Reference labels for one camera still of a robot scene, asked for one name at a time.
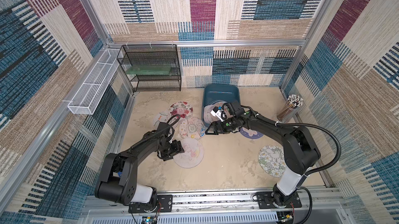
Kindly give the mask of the white cat coaster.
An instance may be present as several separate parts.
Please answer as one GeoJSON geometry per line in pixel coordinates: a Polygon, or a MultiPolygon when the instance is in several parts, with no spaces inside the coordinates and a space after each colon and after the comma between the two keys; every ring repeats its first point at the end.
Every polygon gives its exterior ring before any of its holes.
{"type": "Polygon", "coordinates": [[[153,118],[153,126],[155,127],[155,129],[157,129],[161,122],[166,123],[168,120],[169,115],[167,111],[162,111],[153,118]]]}

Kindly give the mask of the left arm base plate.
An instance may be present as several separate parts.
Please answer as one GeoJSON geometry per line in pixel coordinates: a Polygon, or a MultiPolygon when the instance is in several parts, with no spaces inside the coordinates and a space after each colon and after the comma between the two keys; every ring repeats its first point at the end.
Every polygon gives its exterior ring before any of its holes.
{"type": "Polygon", "coordinates": [[[172,211],[173,196],[171,194],[153,197],[149,203],[131,203],[128,212],[130,214],[141,213],[170,213],[172,211]]]}

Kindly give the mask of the red rose floral coaster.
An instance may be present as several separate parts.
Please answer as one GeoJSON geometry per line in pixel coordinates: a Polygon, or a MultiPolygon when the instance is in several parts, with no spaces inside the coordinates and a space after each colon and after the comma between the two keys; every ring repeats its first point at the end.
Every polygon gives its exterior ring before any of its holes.
{"type": "Polygon", "coordinates": [[[187,119],[193,116],[193,106],[185,101],[173,103],[167,110],[169,116],[180,115],[180,119],[187,119]]]}

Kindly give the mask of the white colourful doodle coaster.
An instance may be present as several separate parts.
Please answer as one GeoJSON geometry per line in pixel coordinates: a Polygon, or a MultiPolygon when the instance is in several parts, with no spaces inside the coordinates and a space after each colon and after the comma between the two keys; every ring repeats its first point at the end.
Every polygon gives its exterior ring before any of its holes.
{"type": "Polygon", "coordinates": [[[179,134],[182,138],[199,140],[205,135],[205,125],[198,118],[184,119],[179,125],[179,134]]]}

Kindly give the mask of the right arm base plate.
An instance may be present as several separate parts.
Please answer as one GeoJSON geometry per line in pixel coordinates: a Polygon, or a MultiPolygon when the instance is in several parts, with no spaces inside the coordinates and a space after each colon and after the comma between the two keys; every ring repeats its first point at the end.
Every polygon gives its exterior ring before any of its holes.
{"type": "Polygon", "coordinates": [[[260,209],[290,208],[292,206],[294,208],[302,207],[297,192],[289,196],[273,191],[256,192],[252,199],[258,203],[260,209]]]}

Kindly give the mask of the white green floral coaster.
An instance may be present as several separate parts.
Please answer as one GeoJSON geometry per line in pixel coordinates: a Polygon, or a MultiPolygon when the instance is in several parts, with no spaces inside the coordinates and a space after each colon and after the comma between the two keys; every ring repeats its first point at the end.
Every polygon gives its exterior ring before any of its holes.
{"type": "Polygon", "coordinates": [[[262,169],[272,177],[281,178],[286,169],[284,152],[278,146],[264,146],[258,153],[258,162],[262,169]]]}

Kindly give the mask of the pink bear bow coaster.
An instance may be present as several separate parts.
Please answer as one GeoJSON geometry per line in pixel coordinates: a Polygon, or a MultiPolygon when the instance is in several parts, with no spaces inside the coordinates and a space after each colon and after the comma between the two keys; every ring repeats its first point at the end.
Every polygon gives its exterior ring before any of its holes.
{"type": "Polygon", "coordinates": [[[179,153],[173,157],[174,162],[182,168],[194,168],[198,166],[204,158],[204,147],[196,139],[185,138],[181,141],[184,153],[179,153]]]}

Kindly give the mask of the pink kitty ring coaster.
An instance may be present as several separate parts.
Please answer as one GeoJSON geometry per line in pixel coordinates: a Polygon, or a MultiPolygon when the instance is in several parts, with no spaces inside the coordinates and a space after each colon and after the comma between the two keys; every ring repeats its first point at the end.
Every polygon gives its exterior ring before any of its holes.
{"type": "Polygon", "coordinates": [[[212,115],[214,107],[221,108],[225,101],[217,101],[213,104],[207,105],[203,111],[203,120],[206,124],[211,124],[212,122],[219,121],[220,118],[212,115]]]}

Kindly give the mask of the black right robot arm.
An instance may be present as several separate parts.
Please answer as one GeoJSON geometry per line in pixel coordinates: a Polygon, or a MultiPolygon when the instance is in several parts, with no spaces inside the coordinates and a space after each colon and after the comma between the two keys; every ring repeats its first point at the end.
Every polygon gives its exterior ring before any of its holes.
{"type": "Polygon", "coordinates": [[[335,165],[342,153],[337,137],[329,130],[308,123],[280,123],[268,119],[249,106],[238,101],[225,103],[216,110],[218,120],[212,122],[205,133],[221,135],[237,132],[242,128],[254,130],[275,140],[283,147],[286,168],[280,180],[273,187],[270,198],[276,208],[284,208],[294,198],[303,182],[313,173],[335,165]],[[327,164],[314,168],[321,158],[321,152],[309,129],[326,133],[336,145],[336,154],[327,164]]]}

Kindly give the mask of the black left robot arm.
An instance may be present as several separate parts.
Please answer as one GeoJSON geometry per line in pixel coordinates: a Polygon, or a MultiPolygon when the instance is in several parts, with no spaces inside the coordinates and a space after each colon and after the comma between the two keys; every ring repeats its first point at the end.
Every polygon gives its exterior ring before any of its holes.
{"type": "Polygon", "coordinates": [[[163,161],[184,153],[181,142],[173,140],[173,126],[179,120],[180,115],[173,115],[167,122],[161,122],[156,130],[145,133],[127,150],[106,155],[95,187],[95,197],[125,206],[138,206],[146,211],[156,209],[159,206],[156,189],[138,183],[138,167],[153,152],[163,161]]]}

